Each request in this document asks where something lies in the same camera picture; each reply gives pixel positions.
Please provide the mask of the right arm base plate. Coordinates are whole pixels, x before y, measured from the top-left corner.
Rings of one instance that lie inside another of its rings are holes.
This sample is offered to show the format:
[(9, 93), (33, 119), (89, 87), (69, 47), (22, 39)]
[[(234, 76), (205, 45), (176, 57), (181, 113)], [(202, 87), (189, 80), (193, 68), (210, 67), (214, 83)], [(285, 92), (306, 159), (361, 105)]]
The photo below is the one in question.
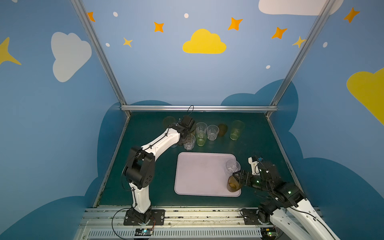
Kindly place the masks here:
[(241, 216), (245, 225), (269, 225), (270, 217), (267, 213), (260, 209), (241, 209)]

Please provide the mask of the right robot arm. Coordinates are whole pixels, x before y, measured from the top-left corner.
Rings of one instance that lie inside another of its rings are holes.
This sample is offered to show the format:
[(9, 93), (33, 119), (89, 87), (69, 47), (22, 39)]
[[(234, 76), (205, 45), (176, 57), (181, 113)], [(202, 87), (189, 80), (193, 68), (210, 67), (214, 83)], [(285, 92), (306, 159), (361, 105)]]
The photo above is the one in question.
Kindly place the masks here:
[(256, 210), (241, 209), (245, 224), (272, 224), (292, 240), (337, 240), (332, 231), (312, 206), (304, 192), (292, 182), (285, 182), (271, 162), (251, 162), (250, 172), (233, 173), (227, 183), (231, 192), (242, 187), (268, 193), (265, 203)]

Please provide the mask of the dark amber dimpled glass front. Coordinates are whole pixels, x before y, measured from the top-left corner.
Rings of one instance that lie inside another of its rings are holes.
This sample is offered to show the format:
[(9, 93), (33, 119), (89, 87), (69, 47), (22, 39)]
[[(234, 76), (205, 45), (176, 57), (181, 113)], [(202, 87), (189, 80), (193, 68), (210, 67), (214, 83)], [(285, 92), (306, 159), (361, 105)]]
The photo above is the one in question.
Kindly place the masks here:
[(230, 176), (227, 181), (227, 190), (231, 193), (239, 191), (243, 187), (242, 184), (234, 176)]

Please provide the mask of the lilac plastic tray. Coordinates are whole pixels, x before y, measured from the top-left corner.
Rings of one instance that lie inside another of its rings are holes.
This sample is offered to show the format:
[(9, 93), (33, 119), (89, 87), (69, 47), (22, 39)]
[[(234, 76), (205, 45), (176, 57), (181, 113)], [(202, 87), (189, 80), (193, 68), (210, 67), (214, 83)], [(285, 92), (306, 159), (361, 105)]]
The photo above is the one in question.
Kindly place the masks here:
[(174, 190), (178, 195), (232, 197), (241, 191), (230, 192), (227, 188), (227, 162), (236, 162), (232, 154), (191, 153), (178, 155)]

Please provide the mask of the clear faceted glass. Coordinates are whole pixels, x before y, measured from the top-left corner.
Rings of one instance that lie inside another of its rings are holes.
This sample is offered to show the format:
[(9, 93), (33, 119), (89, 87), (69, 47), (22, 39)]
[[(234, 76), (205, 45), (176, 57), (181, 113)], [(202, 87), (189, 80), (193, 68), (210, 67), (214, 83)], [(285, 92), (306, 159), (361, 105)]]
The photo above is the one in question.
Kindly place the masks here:
[(196, 138), (193, 134), (188, 134), (184, 140), (184, 149), (187, 151), (191, 151), (195, 147)]
[(231, 176), (233, 173), (241, 170), (241, 165), (235, 160), (229, 160), (226, 162), (226, 175)]

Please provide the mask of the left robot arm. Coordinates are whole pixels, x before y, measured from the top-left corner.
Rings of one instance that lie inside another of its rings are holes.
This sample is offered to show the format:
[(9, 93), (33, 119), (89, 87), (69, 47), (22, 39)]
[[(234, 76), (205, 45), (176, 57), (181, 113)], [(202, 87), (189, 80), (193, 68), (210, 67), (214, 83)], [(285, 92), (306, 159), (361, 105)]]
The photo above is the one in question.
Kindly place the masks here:
[(133, 196), (130, 214), (139, 224), (147, 224), (151, 219), (152, 204), (149, 185), (155, 176), (156, 161), (171, 146), (181, 145), (192, 132), (195, 120), (184, 116), (170, 124), (162, 134), (141, 147), (132, 147), (122, 175), (126, 178)]

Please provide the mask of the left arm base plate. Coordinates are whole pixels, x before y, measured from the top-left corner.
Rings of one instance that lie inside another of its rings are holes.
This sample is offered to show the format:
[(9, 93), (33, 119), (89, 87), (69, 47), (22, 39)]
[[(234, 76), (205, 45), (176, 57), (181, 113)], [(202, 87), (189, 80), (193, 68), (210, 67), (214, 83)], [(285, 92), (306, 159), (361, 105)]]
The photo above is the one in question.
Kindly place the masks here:
[(124, 226), (163, 226), (165, 219), (165, 210), (148, 209), (145, 213), (131, 209), (126, 212), (123, 222)]

